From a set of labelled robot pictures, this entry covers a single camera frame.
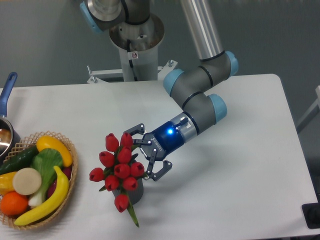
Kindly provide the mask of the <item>blue black Robotiq gripper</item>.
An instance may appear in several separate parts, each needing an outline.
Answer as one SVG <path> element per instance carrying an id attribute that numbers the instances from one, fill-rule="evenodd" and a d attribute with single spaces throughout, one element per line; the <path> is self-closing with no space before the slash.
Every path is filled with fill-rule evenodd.
<path id="1" fill-rule="evenodd" d="M 173 166 L 170 161 L 164 158 L 185 143 L 181 132 L 176 129 L 176 125 L 172 121 L 167 121 L 148 133 L 143 123 L 131 127 L 123 133 L 128 133 L 131 136 L 136 134 L 143 136 L 142 139 L 133 139 L 133 144 L 140 146 L 140 151 L 149 161 L 146 170 L 147 177 L 145 179 L 152 179 L 155 182 L 170 171 Z M 163 163 L 162 168 L 158 172 L 153 172 L 155 161 L 162 161 Z"/>

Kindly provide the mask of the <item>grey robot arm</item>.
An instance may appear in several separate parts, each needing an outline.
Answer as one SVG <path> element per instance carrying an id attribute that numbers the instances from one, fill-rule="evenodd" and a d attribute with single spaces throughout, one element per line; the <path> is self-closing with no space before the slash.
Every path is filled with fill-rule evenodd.
<path id="1" fill-rule="evenodd" d="M 129 130 L 142 135 L 137 144 L 148 160 L 146 177 L 154 181 L 172 168 L 167 155 L 227 115 L 225 102 L 206 91 L 239 69 L 234 54 L 222 47 L 209 2 L 183 0 L 180 4 L 200 60 L 190 72 L 173 69 L 164 77 L 163 87 L 182 113 L 151 132 L 141 125 Z M 85 0 L 80 10 L 94 32 L 109 32 L 119 51 L 124 81 L 159 78 L 158 47 L 165 30 L 161 19 L 151 13 L 148 0 Z"/>

